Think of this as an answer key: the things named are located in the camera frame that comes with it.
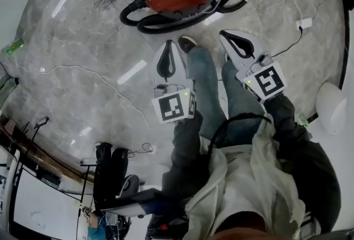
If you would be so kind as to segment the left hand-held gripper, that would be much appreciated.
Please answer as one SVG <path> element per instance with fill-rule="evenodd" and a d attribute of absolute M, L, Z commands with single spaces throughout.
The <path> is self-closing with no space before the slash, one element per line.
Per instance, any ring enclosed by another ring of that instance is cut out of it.
<path fill-rule="evenodd" d="M 177 44 L 167 40 L 150 65 L 152 104 L 161 124 L 192 119 L 195 115 L 195 88 L 187 75 Z"/>

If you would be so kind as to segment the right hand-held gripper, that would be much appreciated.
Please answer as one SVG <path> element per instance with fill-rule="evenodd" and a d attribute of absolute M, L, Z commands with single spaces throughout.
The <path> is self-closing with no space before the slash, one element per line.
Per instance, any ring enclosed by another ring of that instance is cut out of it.
<path fill-rule="evenodd" d="M 237 79 L 259 103 L 265 103 L 286 89 L 280 64 L 269 53 L 261 54 L 247 65 L 255 57 L 256 47 L 259 47 L 254 35 L 240 30 L 221 30 L 220 42 L 236 69 L 243 68 L 237 72 Z"/>

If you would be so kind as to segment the person's right forearm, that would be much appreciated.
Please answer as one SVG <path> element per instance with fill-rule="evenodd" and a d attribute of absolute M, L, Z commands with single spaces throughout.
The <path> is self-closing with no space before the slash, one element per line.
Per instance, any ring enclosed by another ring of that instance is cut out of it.
<path fill-rule="evenodd" d="M 295 122 L 295 107 L 284 94 L 266 101 L 265 109 L 273 117 L 275 135 L 282 158 L 293 160 L 301 152 L 308 153 L 316 144 L 310 141 L 305 127 Z"/>

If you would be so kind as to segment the person's left forearm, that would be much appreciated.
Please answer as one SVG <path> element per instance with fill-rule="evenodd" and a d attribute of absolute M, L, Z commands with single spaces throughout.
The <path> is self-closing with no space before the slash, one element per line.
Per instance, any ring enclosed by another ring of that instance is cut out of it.
<path fill-rule="evenodd" d="M 162 179 L 164 191 L 204 185 L 206 169 L 200 153 L 199 136 L 202 122 L 202 115 L 197 111 L 192 119 L 178 122 L 175 126 L 172 165 Z"/>

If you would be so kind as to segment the person's left dark shoe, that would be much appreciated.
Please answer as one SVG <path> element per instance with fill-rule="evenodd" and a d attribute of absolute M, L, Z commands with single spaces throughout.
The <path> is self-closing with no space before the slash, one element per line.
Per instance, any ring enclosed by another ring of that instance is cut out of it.
<path fill-rule="evenodd" d="M 188 54 L 196 46 L 196 41 L 189 36 L 183 35 L 178 39 L 178 47 L 185 54 Z"/>

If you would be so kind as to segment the person's left leg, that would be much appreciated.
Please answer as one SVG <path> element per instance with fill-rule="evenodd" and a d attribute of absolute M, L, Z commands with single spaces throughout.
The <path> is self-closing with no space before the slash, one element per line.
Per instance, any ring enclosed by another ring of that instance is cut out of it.
<path fill-rule="evenodd" d="M 195 83 L 196 110 L 203 121 L 199 134 L 212 139 L 226 120 L 218 97 L 218 78 L 210 52 L 203 46 L 193 47 L 187 54 L 190 78 Z"/>

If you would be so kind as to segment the person's leg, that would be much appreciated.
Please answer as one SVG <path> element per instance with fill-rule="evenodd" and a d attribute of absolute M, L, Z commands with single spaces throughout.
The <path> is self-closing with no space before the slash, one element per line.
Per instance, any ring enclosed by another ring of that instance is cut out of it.
<path fill-rule="evenodd" d="M 222 67 L 222 81 L 228 100 L 228 116 L 236 117 L 241 113 L 265 114 L 259 102 L 237 80 L 237 70 L 232 61 L 225 62 Z M 251 144 L 261 123 L 260 118 L 235 120 L 228 124 L 225 132 L 225 146 Z"/>
<path fill-rule="evenodd" d="M 196 110 L 203 121 L 199 134 L 212 139 L 226 120 L 218 97 L 218 78 L 210 52 L 203 46 L 193 47 L 187 54 L 190 78 L 195 83 Z"/>

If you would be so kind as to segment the white paper piece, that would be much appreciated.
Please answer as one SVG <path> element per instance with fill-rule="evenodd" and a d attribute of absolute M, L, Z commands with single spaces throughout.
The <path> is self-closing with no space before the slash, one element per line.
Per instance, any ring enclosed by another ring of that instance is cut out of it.
<path fill-rule="evenodd" d="M 212 23 L 218 21 L 219 19 L 221 19 L 223 17 L 223 14 L 222 13 L 219 13 L 219 12 L 216 12 L 212 15 L 210 15 L 209 17 L 207 17 L 204 21 L 203 21 L 203 24 L 205 26 L 209 26 L 211 25 Z"/>

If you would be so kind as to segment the person's right leg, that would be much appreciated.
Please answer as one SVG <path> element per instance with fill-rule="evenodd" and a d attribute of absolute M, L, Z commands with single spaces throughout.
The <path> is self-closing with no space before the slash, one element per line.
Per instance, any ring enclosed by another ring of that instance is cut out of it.
<path fill-rule="evenodd" d="M 222 81 L 228 100 L 228 116 L 236 117 L 241 113 L 265 114 L 259 102 L 237 80 L 237 70 L 232 61 L 225 62 L 222 67 Z M 260 118 L 235 120 L 228 124 L 225 132 L 225 146 L 251 144 L 261 123 Z"/>

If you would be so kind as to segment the white power adapter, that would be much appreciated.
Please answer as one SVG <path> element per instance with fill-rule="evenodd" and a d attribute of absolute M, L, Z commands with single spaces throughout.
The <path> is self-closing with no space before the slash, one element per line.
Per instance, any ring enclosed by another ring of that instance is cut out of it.
<path fill-rule="evenodd" d="M 304 30 L 312 27 L 313 19 L 312 17 L 301 18 L 295 21 L 295 25 L 298 30 Z"/>

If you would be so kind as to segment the white rounded fixture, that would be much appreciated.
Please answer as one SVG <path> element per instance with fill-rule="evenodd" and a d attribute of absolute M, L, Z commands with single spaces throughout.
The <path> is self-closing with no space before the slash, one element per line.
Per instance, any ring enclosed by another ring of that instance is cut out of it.
<path fill-rule="evenodd" d="M 331 135 L 341 133 L 346 124 L 347 98 L 330 82 L 324 82 L 316 95 L 316 111 L 324 129 Z"/>

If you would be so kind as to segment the person's white jacket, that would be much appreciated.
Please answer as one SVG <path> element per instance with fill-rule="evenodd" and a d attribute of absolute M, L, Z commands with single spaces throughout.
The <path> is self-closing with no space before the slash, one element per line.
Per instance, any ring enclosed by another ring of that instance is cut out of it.
<path fill-rule="evenodd" d="M 183 240 L 206 240 L 239 212 L 261 216 L 268 232 L 300 238 L 305 204 L 293 177 L 281 169 L 274 126 L 262 121 L 252 144 L 213 148 L 210 177 L 186 204 L 189 230 Z"/>

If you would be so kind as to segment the black tripod stand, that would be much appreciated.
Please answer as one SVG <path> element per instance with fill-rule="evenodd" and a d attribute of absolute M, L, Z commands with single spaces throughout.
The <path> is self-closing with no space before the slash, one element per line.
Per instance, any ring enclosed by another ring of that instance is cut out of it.
<path fill-rule="evenodd" d="M 32 138 L 30 140 L 30 142 L 34 142 L 35 137 L 37 136 L 39 129 L 46 125 L 49 122 L 50 118 L 48 116 L 41 118 L 40 120 L 38 120 L 38 122 L 35 124 L 35 126 L 33 127 L 34 133 L 32 135 Z M 29 122 L 27 122 L 21 129 L 20 131 L 26 135 L 28 133 L 29 130 Z"/>

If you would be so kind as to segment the brown wooden table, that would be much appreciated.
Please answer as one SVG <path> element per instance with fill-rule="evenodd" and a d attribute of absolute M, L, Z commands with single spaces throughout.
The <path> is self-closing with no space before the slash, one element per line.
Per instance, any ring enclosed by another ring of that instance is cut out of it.
<path fill-rule="evenodd" d="M 8 121 L 9 118 L 0 117 L 0 131 L 14 142 L 15 147 L 20 151 L 21 154 L 27 155 L 29 160 L 35 162 L 53 174 L 65 176 L 82 184 L 87 177 L 87 183 L 93 185 L 93 174 L 91 172 L 86 175 L 87 170 L 84 172 L 79 171 L 74 169 L 69 164 L 56 159 L 53 155 L 47 153 L 36 143 L 31 142 L 30 139 L 27 138 L 17 126 L 14 127 L 12 134 L 7 132 L 5 130 L 5 125 Z"/>

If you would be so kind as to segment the white whiteboard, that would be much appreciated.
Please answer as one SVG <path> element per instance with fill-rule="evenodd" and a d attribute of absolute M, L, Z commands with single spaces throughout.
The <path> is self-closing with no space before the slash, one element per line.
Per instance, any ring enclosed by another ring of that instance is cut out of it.
<path fill-rule="evenodd" d="M 20 240 L 89 240 L 83 206 L 93 207 L 93 185 L 64 178 L 58 188 L 27 167 L 18 173 L 9 232 Z"/>

